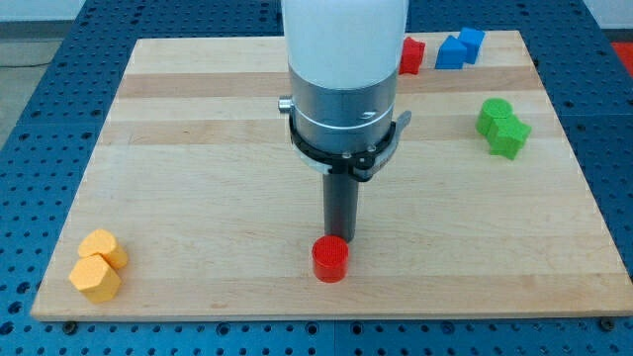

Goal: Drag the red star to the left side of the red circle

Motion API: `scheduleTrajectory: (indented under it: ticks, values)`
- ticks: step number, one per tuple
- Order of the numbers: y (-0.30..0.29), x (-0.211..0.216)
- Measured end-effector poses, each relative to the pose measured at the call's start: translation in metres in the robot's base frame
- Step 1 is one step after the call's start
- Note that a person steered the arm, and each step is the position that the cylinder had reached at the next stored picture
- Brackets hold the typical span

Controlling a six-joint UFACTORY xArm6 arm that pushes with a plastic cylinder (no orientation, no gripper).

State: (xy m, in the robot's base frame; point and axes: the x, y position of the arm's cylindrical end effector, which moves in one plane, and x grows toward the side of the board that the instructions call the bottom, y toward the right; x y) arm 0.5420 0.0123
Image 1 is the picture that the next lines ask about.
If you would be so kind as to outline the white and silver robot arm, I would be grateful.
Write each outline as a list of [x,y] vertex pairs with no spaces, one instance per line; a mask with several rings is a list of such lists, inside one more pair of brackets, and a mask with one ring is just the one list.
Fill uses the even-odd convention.
[[370,180],[393,156],[404,113],[392,118],[407,0],[283,0],[293,145],[324,175]]

